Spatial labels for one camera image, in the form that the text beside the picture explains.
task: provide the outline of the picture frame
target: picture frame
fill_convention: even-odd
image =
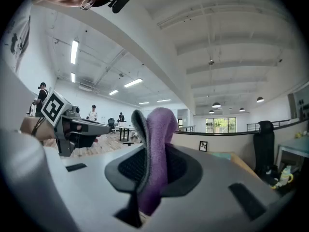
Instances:
[[[208,142],[199,141],[199,151],[207,152],[207,145],[208,145]]]

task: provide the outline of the window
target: window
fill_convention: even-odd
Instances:
[[[207,118],[206,133],[236,132],[236,118]]]
[[[183,119],[179,118],[178,119],[178,128],[181,128],[181,127],[183,127]]]

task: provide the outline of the wooden floor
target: wooden floor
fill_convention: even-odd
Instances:
[[[97,139],[98,142],[93,143],[92,146],[89,148],[75,149],[70,157],[84,157],[84,156],[104,154],[106,152],[128,147],[127,145],[124,145],[123,142],[119,141],[119,132],[116,132],[116,134],[101,135]],[[131,142],[134,142],[134,144],[140,143],[140,139],[129,138],[129,140]],[[49,139],[44,141],[44,146],[53,147],[58,150],[58,146],[56,144],[55,139]]]

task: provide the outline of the black chair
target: black chair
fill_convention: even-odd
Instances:
[[[274,165],[275,133],[274,126],[270,121],[260,121],[259,132],[253,136],[255,151],[255,173],[265,182],[274,185],[275,178],[280,178],[278,168]],[[295,162],[282,160],[286,165],[294,165]]]
[[[108,120],[108,126],[110,127],[110,134],[112,133],[116,134],[116,132],[113,131],[113,129],[115,129],[115,120],[113,118],[110,118]]]

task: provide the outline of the white ceiling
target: white ceiling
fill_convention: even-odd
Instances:
[[[138,1],[174,43],[197,107],[220,102],[237,113],[256,106],[252,97],[274,99],[301,80],[291,65],[306,68],[298,31],[277,0]],[[286,76],[293,81],[282,83]]]
[[[76,74],[79,83],[103,96],[117,89],[111,97],[133,105],[140,102],[156,104],[157,100],[179,98],[137,58],[114,41],[88,25],[67,15],[43,7],[36,9],[44,26],[42,40],[47,41],[55,73],[70,82]],[[70,62],[71,44],[79,41],[76,64]],[[141,78],[142,83],[125,88],[124,85]]]

